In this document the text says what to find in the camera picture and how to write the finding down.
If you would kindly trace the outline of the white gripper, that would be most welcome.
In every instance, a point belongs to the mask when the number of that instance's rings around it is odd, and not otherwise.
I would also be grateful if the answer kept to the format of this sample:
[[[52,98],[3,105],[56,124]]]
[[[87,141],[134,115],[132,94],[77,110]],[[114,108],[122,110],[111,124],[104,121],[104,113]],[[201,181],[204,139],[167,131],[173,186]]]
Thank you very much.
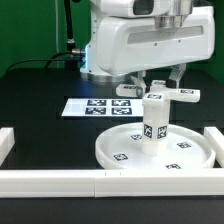
[[[215,25],[211,6],[195,7],[179,28],[158,28],[153,18],[106,17],[99,25],[96,58],[99,67],[112,74],[136,72],[131,79],[136,96],[146,92],[143,70],[172,66],[169,88],[178,88],[186,64],[211,57]]]

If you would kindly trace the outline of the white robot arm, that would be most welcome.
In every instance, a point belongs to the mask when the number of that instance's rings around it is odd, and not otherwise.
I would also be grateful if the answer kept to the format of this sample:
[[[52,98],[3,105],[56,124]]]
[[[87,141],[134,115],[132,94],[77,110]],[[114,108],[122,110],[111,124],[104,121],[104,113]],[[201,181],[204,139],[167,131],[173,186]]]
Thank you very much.
[[[191,62],[214,52],[214,7],[206,0],[90,0],[91,39],[83,77],[97,82],[135,83],[141,97],[151,69],[169,67],[165,85],[177,88]]]

